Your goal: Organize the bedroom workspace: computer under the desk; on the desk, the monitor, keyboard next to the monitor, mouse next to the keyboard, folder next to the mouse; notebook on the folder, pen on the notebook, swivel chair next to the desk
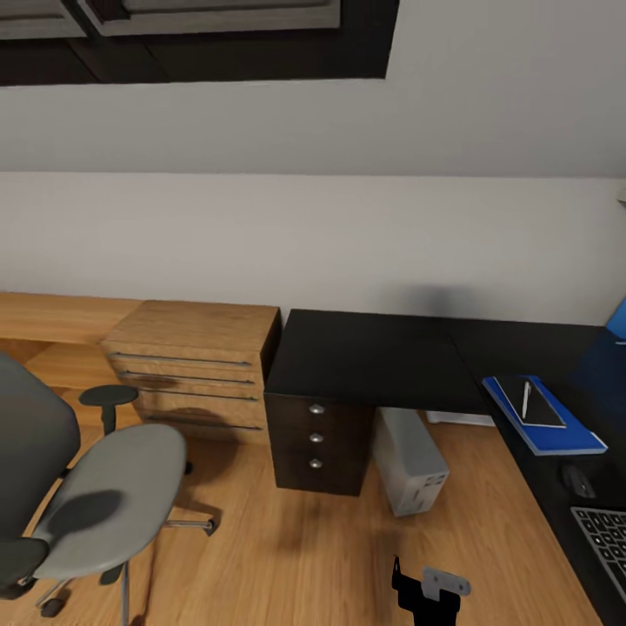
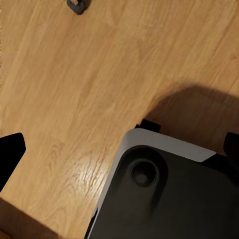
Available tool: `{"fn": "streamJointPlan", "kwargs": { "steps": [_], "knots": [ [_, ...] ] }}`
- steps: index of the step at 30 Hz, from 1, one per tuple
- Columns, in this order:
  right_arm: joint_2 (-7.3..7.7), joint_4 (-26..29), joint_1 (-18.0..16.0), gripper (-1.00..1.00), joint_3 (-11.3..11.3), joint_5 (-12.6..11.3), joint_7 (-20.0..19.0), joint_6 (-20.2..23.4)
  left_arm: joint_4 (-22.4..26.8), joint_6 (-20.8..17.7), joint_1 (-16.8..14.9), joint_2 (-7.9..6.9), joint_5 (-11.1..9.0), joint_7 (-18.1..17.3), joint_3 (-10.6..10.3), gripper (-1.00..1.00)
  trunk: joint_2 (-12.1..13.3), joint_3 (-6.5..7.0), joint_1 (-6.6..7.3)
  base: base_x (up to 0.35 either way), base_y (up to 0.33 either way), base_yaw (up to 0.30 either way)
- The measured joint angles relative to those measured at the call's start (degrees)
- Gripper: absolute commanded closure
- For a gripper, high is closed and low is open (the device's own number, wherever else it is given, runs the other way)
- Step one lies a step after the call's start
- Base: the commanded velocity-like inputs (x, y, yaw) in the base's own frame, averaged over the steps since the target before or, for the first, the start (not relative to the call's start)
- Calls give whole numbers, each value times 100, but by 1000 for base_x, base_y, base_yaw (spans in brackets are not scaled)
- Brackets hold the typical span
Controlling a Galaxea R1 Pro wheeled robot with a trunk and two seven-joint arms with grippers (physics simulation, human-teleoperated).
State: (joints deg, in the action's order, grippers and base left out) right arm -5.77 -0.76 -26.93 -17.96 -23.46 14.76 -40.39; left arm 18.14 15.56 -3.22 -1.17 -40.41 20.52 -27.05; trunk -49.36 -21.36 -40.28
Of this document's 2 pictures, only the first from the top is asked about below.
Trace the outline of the notebook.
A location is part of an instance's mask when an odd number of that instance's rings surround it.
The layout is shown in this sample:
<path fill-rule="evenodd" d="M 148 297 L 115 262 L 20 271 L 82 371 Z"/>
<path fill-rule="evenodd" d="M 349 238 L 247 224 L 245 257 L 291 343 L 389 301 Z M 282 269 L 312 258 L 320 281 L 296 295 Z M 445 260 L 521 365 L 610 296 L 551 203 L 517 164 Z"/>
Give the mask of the notebook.
<path fill-rule="evenodd" d="M 516 412 L 522 425 L 535 427 L 562 427 L 566 428 L 565 421 L 554 410 L 547 398 L 537 388 L 530 376 L 495 376 L 510 406 Z M 529 382 L 527 412 L 523 418 L 523 399 L 526 382 Z"/>

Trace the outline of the swivel chair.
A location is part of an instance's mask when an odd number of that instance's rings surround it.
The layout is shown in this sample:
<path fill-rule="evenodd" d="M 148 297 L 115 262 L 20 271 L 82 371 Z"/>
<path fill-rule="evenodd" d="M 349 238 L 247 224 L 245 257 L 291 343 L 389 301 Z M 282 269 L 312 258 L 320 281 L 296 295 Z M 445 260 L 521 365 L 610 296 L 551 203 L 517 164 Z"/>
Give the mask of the swivel chair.
<path fill-rule="evenodd" d="M 52 597 L 72 578 L 102 573 L 102 585 L 122 573 L 121 626 L 130 626 L 130 560 L 162 528 L 204 528 L 215 522 L 168 521 L 192 470 L 176 427 L 145 423 L 116 429 L 119 404 L 138 399 L 136 387 L 103 385 L 79 396 L 102 406 L 104 438 L 69 469 L 81 449 L 76 412 L 16 359 L 0 350 L 0 598 L 14 601 L 39 580 L 57 580 L 37 607 L 54 618 Z M 43 498 L 62 483 L 31 536 L 23 536 Z"/>

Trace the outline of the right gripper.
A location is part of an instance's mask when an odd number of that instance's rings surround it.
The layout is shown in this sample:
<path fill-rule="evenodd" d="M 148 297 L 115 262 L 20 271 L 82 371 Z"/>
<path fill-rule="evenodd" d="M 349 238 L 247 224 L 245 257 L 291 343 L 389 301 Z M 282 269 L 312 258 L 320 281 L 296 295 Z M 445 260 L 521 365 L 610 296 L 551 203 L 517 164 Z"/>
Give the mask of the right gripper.
<path fill-rule="evenodd" d="M 456 626 L 457 612 L 461 605 L 460 595 L 440 589 L 439 602 L 434 602 L 424 596 L 421 581 L 401 573 L 399 556 L 396 556 L 395 565 L 391 586 L 398 591 L 398 605 L 413 612 L 415 626 L 419 626 L 423 619 L 435 619 L 443 626 Z"/>

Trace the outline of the mouse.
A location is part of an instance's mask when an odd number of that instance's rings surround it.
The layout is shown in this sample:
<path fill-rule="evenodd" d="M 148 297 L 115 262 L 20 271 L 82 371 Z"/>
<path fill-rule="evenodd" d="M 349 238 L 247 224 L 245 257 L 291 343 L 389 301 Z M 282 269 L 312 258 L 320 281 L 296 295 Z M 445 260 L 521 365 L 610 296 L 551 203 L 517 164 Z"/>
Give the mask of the mouse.
<path fill-rule="evenodd" d="M 577 495 L 586 496 L 588 498 L 596 497 L 596 492 L 590 484 L 585 473 L 572 465 L 571 463 L 562 463 L 559 468 L 559 475 L 563 483 Z"/>

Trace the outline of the folder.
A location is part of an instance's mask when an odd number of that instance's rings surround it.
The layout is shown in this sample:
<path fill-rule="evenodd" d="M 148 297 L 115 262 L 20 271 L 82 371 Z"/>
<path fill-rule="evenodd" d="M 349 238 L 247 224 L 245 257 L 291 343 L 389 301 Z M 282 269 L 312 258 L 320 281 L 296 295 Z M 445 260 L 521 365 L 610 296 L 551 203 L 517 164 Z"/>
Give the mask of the folder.
<path fill-rule="evenodd" d="M 538 376 L 530 378 L 565 421 L 566 428 L 522 425 L 495 378 L 485 377 L 483 385 L 536 456 L 595 455 L 608 449 L 606 443 Z"/>

